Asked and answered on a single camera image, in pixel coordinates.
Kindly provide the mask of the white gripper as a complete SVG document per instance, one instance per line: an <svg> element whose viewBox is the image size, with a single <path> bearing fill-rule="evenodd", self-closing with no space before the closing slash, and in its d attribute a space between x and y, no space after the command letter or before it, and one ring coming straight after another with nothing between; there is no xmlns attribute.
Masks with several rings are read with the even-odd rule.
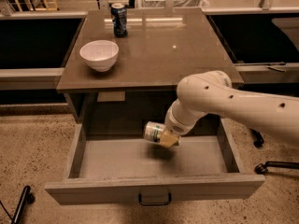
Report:
<svg viewBox="0 0 299 224"><path fill-rule="evenodd" d="M179 136L187 134L197 123L197 121L206 116L206 112L193 111L185 107L177 99L170 105L165 116L165 130L160 137L160 145L163 147L177 146Z"/></svg>

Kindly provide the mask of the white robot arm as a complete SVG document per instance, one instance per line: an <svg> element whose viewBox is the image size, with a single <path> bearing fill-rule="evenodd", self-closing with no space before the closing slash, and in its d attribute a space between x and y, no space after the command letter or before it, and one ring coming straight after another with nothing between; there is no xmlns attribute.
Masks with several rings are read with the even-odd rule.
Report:
<svg viewBox="0 0 299 224"><path fill-rule="evenodd" d="M164 122L177 135L187 134L199 119L215 114L299 145L298 98L236 90L222 71L183 78L177 86L177 97Z"/></svg>

